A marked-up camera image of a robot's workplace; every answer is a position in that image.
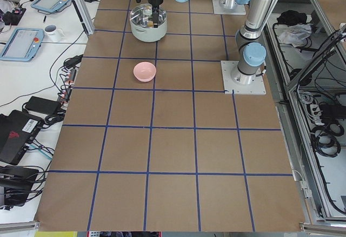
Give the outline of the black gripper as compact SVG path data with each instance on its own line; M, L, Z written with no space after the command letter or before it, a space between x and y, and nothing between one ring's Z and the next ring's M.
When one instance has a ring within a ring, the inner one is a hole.
M148 3L152 5L152 21L154 28L159 26L159 6L163 3L163 0L148 0Z

